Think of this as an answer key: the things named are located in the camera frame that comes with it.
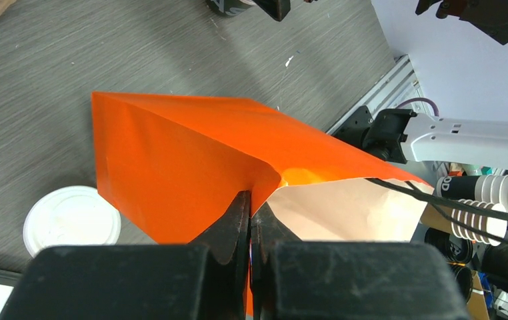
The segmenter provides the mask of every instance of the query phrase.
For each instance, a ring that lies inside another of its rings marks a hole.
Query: cup lid
[[[121,216],[95,188],[72,186],[38,200],[25,220],[23,239],[34,257],[56,245],[112,245],[121,232]]]

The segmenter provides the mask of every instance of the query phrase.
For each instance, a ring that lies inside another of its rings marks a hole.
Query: cable
[[[503,312],[503,314],[505,314],[506,312],[508,313],[508,310],[504,309],[502,306],[499,306],[497,310],[500,310],[501,312]]]
[[[468,212],[471,212],[471,213],[483,215],[483,216],[486,216],[486,217],[494,217],[496,219],[502,219],[502,220],[504,219],[503,216],[508,216],[507,214],[505,214],[503,212],[494,211],[494,210],[488,210],[488,209],[480,209],[478,207],[472,207],[470,205],[464,205],[463,203],[460,203],[460,202],[456,202],[456,201],[452,201],[452,200],[448,200],[448,199],[444,199],[444,198],[439,198],[439,197],[435,197],[435,196],[432,196],[432,195],[428,195],[428,194],[422,192],[421,190],[419,190],[411,182],[407,182],[407,184],[411,187],[411,189],[408,189],[408,188],[401,187],[401,186],[398,186],[398,185],[395,185],[393,183],[390,183],[390,182],[387,182],[387,181],[384,181],[384,180],[381,180],[381,179],[377,179],[377,178],[366,178],[366,180],[368,180],[368,181],[370,181],[372,183],[375,183],[377,185],[380,185],[382,187],[386,187],[388,189],[392,189],[392,190],[395,190],[395,191],[402,192],[402,193],[404,193],[406,195],[409,195],[409,196],[412,196],[412,197],[416,198],[419,201],[430,203],[433,206],[433,208],[435,208],[435,210],[437,210],[437,212],[443,218],[445,218],[446,220],[448,220],[450,222],[453,222],[454,224],[459,225],[460,227],[462,227],[462,228],[464,228],[464,229],[466,229],[468,231],[472,231],[472,232],[474,232],[474,233],[476,233],[478,235],[482,235],[482,236],[484,236],[486,238],[489,238],[489,239],[492,239],[492,240],[496,240],[496,241],[508,244],[508,239],[505,239],[505,238],[502,238],[502,237],[498,237],[496,235],[492,235],[491,233],[488,233],[486,231],[482,231],[482,230],[479,230],[479,229],[476,229],[476,228],[472,228],[469,225],[467,225],[465,223],[462,223],[462,222],[452,218],[446,212],[444,212],[444,210],[442,210],[438,205],[443,205],[443,206],[450,207],[450,208],[453,208],[453,209],[461,209],[461,210],[468,211]]]
[[[420,193],[423,193],[421,190],[419,190],[414,184],[412,184],[411,182],[407,182],[407,185],[410,186],[414,191],[416,192],[420,192]],[[442,210],[438,205],[434,205],[431,203],[431,205],[433,206],[433,208],[435,208],[435,210],[437,210],[437,212],[442,215],[446,220],[449,220],[450,222],[456,224],[456,225],[459,225],[460,227],[462,228],[465,228],[467,229],[468,231],[472,231],[478,235],[482,235],[484,237],[487,237],[487,238],[490,238],[492,240],[496,240],[496,241],[499,241],[499,242],[502,242],[502,243],[506,243],[508,244],[508,239],[506,238],[502,238],[502,237],[498,237],[496,235],[492,235],[491,233],[488,233],[486,231],[482,231],[480,229],[476,229],[474,227],[471,227],[465,223],[462,223],[461,221],[458,221],[454,218],[452,218],[451,216],[449,216],[446,212],[444,212],[444,210]]]
[[[396,109],[401,109],[403,108],[404,106],[410,104],[410,103],[413,103],[413,102],[424,102],[424,103],[428,103],[431,108],[433,108],[433,113],[435,114],[435,117],[438,117],[440,115],[439,113],[439,108],[437,106],[437,104],[433,101],[433,100],[430,100],[430,99],[427,99],[427,98],[423,98],[423,97],[418,97],[418,98],[411,98],[409,100],[405,100],[404,102],[400,103],[397,107],[395,107]]]
[[[473,207],[471,205],[467,205],[467,204],[464,204],[464,203],[461,203],[458,201],[440,198],[440,197],[436,197],[434,195],[426,194],[420,190],[414,190],[414,189],[409,189],[409,188],[402,187],[399,185],[394,185],[393,183],[390,183],[390,182],[387,182],[387,181],[384,181],[381,179],[376,179],[376,178],[366,178],[366,179],[368,181],[375,183],[377,185],[380,185],[382,187],[386,187],[388,189],[402,192],[406,195],[414,197],[415,199],[417,199],[419,201],[428,202],[432,205],[442,205],[444,207],[450,207],[453,209],[464,210],[464,211],[468,211],[471,213],[475,213],[477,215],[483,215],[485,217],[496,218],[496,219],[508,221],[508,213],[504,213],[504,212],[496,211],[496,210],[491,210],[491,209],[482,209],[479,207]]]

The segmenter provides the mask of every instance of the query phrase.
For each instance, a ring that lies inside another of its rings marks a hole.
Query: black cable
[[[443,205],[445,207],[450,207],[450,208],[453,208],[453,209],[460,209],[460,210],[468,211],[468,212],[475,213],[475,214],[478,214],[478,215],[483,215],[483,216],[486,216],[486,217],[492,217],[492,218],[501,219],[501,220],[504,220],[503,216],[508,216],[508,214],[506,214],[506,213],[503,213],[503,212],[500,212],[500,211],[488,210],[488,209],[480,209],[478,207],[473,207],[473,206],[470,206],[470,205],[464,205],[463,203],[460,203],[460,202],[456,202],[456,201],[452,201],[452,200],[448,200],[448,199],[444,199],[444,198],[435,197],[433,195],[428,195],[428,194],[422,192],[421,190],[419,190],[419,188],[417,188],[411,182],[407,182],[408,186],[411,187],[411,189],[408,189],[406,187],[401,187],[401,186],[395,185],[393,183],[390,183],[390,182],[387,182],[387,181],[384,181],[384,180],[380,180],[380,179],[376,179],[376,178],[367,178],[367,180],[372,182],[372,183],[375,183],[377,185],[380,185],[382,187],[386,187],[388,189],[392,189],[392,190],[395,190],[395,191],[402,192],[402,193],[404,193],[406,195],[410,195],[410,196],[416,198],[419,201],[430,203],[433,206],[433,208],[435,208],[435,210],[437,210],[437,212],[441,216],[443,216],[443,218],[445,218],[446,220],[448,220],[450,222],[453,222],[454,224],[459,225],[460,227],[462,227],[462,228],[464,228],[464,229],[466,229],[468,231],[472,231],[472,232],[474,232],[474,233],[476,233],[478,235],[482,235],[482,236],[484,236],[486,238],[489,238],[489,239],[492,239],[492,240],[496,240],[496,241],[508,244],[508,239],[505,239],[505,238],[502,238],[502,237],[498,237],[496,235],[492,235],[491,233],[488,233],[486,231],[482,231],[482,230],[479,230],[479,229],[476,229],[476,228],[472,228],[469,225],[467,225],[465,223],[462,223],[462,222],[452,218],[446,212],[444,212],[444,210],[442,210],[438,205]]]
[[[453,209],[464,210],[464,211],[468,211],[470,213],[475,213],[477,215],[483,215],[485,217],[496,218],[496,219],[508,221],[508,213],[504,213],[504,212],[496,211],[496,210],[491,210],[491,209],[482,209],[482,208],[467,205],[467,204],[464,204],[464,203],[461,203],[458,201],[454,201],[454,200],[450,200],[450,199],[446,199],[446,198],[441,198],[441,197],[436,197],[434,195],[424,193],[421,190],[414,190],[414,189],[411,190],[406,187],[402,187],[400,185],[395,185],[393,183],[390,183],[390,182],[387,182],[387,181],[384,181],[381,179],[367,178],[367,180],[372,183],[375,183],[377,185],[380,185],[382,187],[386,187],[388,189],[402,192],[406,195],[414,197],[415,199],[417,199],[419,201],[428,202],[432,205],[442,205],[444,207],[450,207]]]
[[[499,306],[497,309],[502,311],[503,314],[505,314],[506,312],[508,313],[508,310],[504,309],[502,306]]]
[[[414,184],[412,184],[411,182],[407,182],[407,185],[410,186],[414,191],[416,192],[420,192],[420,193],[424,193],[422,192],[421,190],[419,190],[419,188],[417,188]],[[431,203],[431,205],[433,206],[433,208],[435,208],[435,210],[437,210],[437,212],[443,216],[443,218],[445,218],[446,220],[456,224],[456,225],[459,225],[460,227],[468,230],[468,231],[472,231],[478,235],[482,235],[486,238],[490,238],[492,240],[496,240],[496,241],[499,241],[499,242],[502,242],[502,243],[506,243],[508,244],[508,239],[506,238],[502,238],[502,237],[498,237],[496,235],[492,235],[491,233],[488,233],[486,231],[482,231],[480,229],[476,229],[474,227],[471,227],[469,225],[467,225],[466,223],[463,223],[461,221],[458,221],[454,218],[452,218],[451,216],[449,216],[446,212],[444,212],[444,210],[442,210],[438,205],[434,205]]]

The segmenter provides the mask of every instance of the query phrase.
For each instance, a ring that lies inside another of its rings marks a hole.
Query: wood grain surface
[[[292,2],[277,23],[202,0],[17,0],[0,18],[0,269],[30,260],[38,199],[95,185],[92,91],[251,97],[326,129],[394,66],[369,0]],[[151,240],[124,219],[119,242]]]

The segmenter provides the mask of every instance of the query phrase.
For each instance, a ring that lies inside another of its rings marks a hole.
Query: white wall
[[[417,16],[417,0],[372,0],[394,56],[409,54],[443,117],[508,121],[508,45],[457,17]]]

